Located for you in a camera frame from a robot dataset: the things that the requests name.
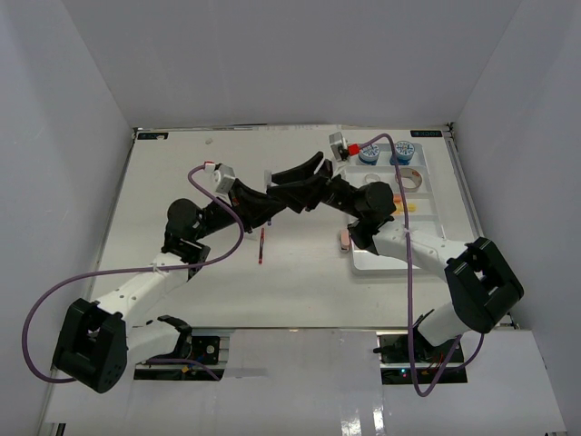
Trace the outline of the red pen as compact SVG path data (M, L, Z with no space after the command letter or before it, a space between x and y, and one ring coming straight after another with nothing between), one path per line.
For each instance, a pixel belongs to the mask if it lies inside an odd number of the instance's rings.
M263 226L263 227L261 227L260 241L259 241L259 255L258 255L259 265L263 264L265 239L266 239L266 228Z

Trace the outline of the blue tape roll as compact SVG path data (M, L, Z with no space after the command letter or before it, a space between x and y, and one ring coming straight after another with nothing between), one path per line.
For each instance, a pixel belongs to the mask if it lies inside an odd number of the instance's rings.
M376 165L379 160L380 153L381 150L376 144L370 144L365 147L360 147L358 158L362 164Z
M394 152L390 157L392 165L409 165L416 153L416 145L409 141L398 141L394 144Z

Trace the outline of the white compartment tray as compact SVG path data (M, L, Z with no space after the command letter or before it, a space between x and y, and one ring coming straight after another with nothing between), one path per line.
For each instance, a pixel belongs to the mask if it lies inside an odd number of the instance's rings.
M407 203L414 203L417 206L417 211L409 213L410 228L442 238L445 234L443 225L439 220L438 207L430 181L431 172L428 168L422 145L413 144L416 145L416 153L410 164L402 167L418 170L423 176L423 185L417 193L405 193ZM375 173L380 177L381 182L390 185L394 195L400 196L400 191L394 178L395 166L390 163L391 149L389 142L383 140L376 143L376 145L381 150L376 165L362 164L358 156L356 156L351 160L350 165L343 169L341 176L351 185L361 187L367 184L364 181L365 175ZM404 222L404 213L394 213L394 217L397 222ZM404 274L407 270L406 263L399 259L379 257L357 248L354 244L350 246L350 265L352 272L360 276L396 276Z

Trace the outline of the yellow white highlighter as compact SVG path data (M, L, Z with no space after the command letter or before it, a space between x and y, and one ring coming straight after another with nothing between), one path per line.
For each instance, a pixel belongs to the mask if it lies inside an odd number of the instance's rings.
M415 211L417 211L417 206L414 203L409 203L407 206L407 210L409 213L414 213ZM404 205L402 203L397 203L395 214L401 214L404 212L405 212Z

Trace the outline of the brown packing tape roll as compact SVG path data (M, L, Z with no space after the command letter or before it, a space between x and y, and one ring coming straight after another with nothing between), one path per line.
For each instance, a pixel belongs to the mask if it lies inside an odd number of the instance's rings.
M410 167L400 167L394 175L396 186L404 193L417 193L423 185L422 174Z

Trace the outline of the clear tape roll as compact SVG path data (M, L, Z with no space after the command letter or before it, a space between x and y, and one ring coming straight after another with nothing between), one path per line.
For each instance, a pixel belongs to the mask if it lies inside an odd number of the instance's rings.
M381 179L375 173L368 173L368 174L365 175L364 181L365 181L365 183L375 183L375 182L380 182Z

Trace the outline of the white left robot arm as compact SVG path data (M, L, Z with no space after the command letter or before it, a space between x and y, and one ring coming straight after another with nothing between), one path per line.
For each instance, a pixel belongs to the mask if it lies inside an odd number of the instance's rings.
M203 238L231 225L245 234L286 207L279 198L254 191L240 180L226 195L226 201L212 198L203 208L185 198L173 201L153 263L134 270L126 283L96 300L79 298L69 306L54 350L56 369L105 393L129 365L193 363L191 325L171 315L148 320L146 313L212 263Z

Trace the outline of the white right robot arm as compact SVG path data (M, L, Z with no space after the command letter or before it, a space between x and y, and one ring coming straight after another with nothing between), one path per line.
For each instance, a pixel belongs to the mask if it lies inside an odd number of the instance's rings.
M469 331L489 333L522 299L524 288L491 240L452 241L396 220L398 192L395 184L381 179L353 186L321 154L272 174L267 188L268 195L296 213L320 204L344 212L353 219L348 232L355 247L409 263L447 284L450 301L412 325L411 354L431 362L444 342Z

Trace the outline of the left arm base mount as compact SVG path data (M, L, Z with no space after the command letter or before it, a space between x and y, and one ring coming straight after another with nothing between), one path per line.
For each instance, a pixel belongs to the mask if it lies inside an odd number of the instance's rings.
M135 335L131 351L141 362L135 364L136 381L218 382L228 360L228 338L199 332L189 323L162 315L144 325Z

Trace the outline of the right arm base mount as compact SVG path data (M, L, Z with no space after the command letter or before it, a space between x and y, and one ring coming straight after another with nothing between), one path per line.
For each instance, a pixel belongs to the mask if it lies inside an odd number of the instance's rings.
M427 388L435 379L444 363L454 340L449 340L438 347L430 348L419 339L414 342L414 359L418 383ZM379 367L384 385L411 385L411 364L408 353L408 335L403 333L382 333L378 335L378 344L373 353L379 357ZM467 358L460 344L454 352L438 379L443 384L463 384L468 382L467 371L459 369Z

